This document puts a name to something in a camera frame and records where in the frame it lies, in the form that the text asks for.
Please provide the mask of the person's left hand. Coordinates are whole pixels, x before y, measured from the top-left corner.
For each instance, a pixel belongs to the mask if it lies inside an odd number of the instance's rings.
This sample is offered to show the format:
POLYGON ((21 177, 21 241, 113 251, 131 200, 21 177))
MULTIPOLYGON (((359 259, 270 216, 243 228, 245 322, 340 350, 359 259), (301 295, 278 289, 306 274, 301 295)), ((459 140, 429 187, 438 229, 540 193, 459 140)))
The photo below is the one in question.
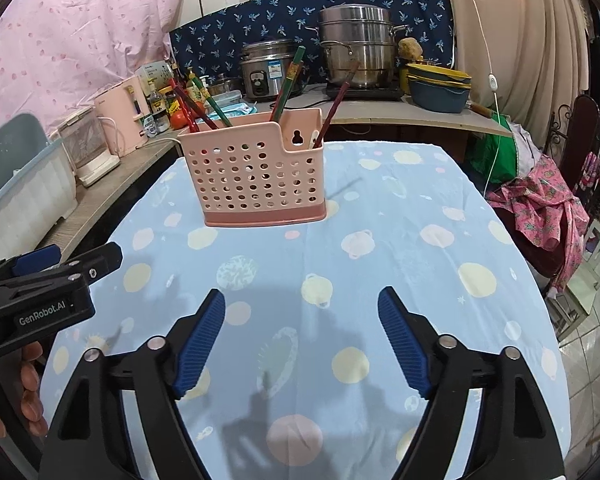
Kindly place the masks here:
MULTIPOLYGON (((19 378, 23 386, 20 410, 27 421, 30 434, 35 437, 45 437, 48 425, 44 418, 44 408, 40 400, 40 375, 35 370, 33 362, 43 355, 43 347, 39 342, 31 342, 21 349, 19 378)), ((0 439, 7 436, 4 422, 0 419, 0 439)))

